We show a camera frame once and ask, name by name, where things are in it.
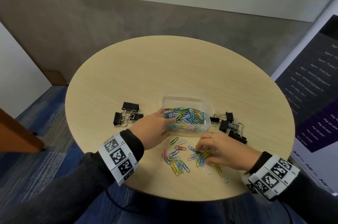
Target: round table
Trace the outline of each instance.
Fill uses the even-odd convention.
[[[139,104],[139,113],[160,108],[166,89],[184,88],[203,93],[217,114],[233,112],[245,125],[247,145],[287,159],[294,141],[291,109],[278,86],[255,64],[219,45],[178,36],[148,36],[113,44],[89,58],[72,78],[65,100],[70,131],[83,152],[125,129],[114,126],[115,112],[123,102]],[[211,125],[208,132],[221,132]],[[199,139],[186,134],[184,146],[195,147]],[[226,167],[228,183],[215,167],[204,169],[187,161],[190,150],[178,154],[190,169],[175,176],[161,158],[163,148],[172,149],[168,137],[145,151],[138,169],[125,182],[131,188],[164,198],[209,201],[247,192],[240,172]]]

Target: hand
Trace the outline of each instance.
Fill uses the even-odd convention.
[[[175,122],[175,119],[165,119],[160,108],[155,113],[147,115],[137,120],[129,130],[139,138],[144,146],[144,150],[151,149],[159,145],[170,132],[164,131],[166,126]]]
[[[225,133],[212,133],[211,138],[210,133],[202,134],[195,151],[210,148],[212,156],[206,159],[206,164],[225,165],[236,170],[251,170],[262,154]]]

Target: black sleeve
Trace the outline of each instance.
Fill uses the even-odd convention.
[[[258,171],[271,156],[263,152],[249,173]],[[338,201],[300,172],[277,199],[288,204],[308,224],[338,223]]]
[[[144,153],[142,142],[130,130],[122,131],[121,137],[139,161]],[[114,181],[99,152],[86,153],[73,172],[52,181],[31,200],[9,209],[0,217],[0,223],[74,223]]]

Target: patterned carpet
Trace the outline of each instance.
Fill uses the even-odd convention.
[[[45,142],[46,150],[39,153],[0,153],[0,216],[7,207],[23,202],[38,194],[53,179],[57,179],[76,168],[83,154],[70,134],[65,119],[65,94],[67,87],[53,86],[17,120]],[[109,188],[114,200],[126,205],[132,191],[116,184]],[[238,196],[219,203],[227,223],[236,224],[285,224],[288,215],[279,202],[261,206],[250,194]],[[293,223],[305,222],[289,207]],[[90,205],[75,222],[111,223],[119,212],[105,193]]]

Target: dark banner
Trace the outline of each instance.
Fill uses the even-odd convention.
[[[296,138],[311,152],[338,141],[338,16],[333,15],[278,77]]]

